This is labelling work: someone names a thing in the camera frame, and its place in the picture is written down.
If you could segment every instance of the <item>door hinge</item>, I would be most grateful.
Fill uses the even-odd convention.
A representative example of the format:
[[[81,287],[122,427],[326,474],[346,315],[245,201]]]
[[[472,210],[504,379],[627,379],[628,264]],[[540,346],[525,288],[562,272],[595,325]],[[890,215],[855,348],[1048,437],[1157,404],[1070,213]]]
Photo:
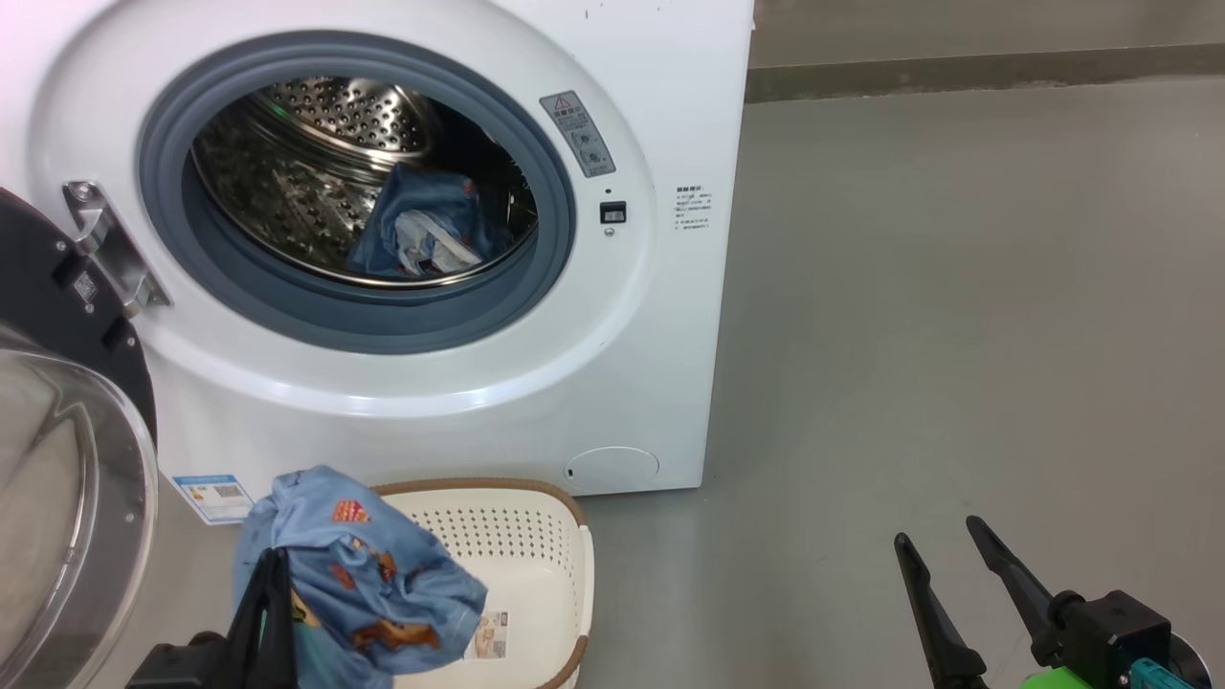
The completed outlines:
[[[132,318],[147,306],[170,305],[98,183],[69,181],[64,200],[81,230],[75,239],[77,253],[92,259],[107,276],[124,304],[125,316]]]

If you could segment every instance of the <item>white laundry basket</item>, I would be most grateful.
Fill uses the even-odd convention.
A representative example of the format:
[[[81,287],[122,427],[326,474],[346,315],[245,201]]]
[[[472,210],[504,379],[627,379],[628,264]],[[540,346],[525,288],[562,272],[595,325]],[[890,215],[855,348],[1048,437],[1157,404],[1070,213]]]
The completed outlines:
[[[489,587],[483,646],[396,689],[572,689],[587,651],[595,554],[587,517],[535,481],[443,479],[375,488]]]

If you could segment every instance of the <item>washing machine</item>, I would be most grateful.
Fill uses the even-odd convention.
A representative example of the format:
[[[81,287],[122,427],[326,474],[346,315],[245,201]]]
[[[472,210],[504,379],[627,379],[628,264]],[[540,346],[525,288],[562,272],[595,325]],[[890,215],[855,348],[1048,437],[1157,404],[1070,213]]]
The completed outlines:
[[[208,522],[317,463],[696,487],[751,13],[5,0],[0,188]]]

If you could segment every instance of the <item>gray floor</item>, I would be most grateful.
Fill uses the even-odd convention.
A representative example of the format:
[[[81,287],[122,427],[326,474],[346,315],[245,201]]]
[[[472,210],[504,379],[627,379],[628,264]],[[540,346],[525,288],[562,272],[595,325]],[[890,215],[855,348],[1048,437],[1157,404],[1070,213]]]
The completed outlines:
[[[1014,687],[970,512],[1225,663],[1223,113],[1225,81],[748,108],[707,483],[586,501],[581,685],[929,685],[905,530]],[[228,619],[233,532],[173,495],[160,526],[98,689]]]

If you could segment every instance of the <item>green part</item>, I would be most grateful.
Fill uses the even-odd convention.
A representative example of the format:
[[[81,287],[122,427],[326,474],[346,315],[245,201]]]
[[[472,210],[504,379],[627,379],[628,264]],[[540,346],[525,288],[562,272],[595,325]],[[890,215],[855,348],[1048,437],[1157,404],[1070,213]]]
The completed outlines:
[[[1061,667],[1042,674],[1035,674],[1020,683],[1018,689],[1093,689],[1072,671]]]

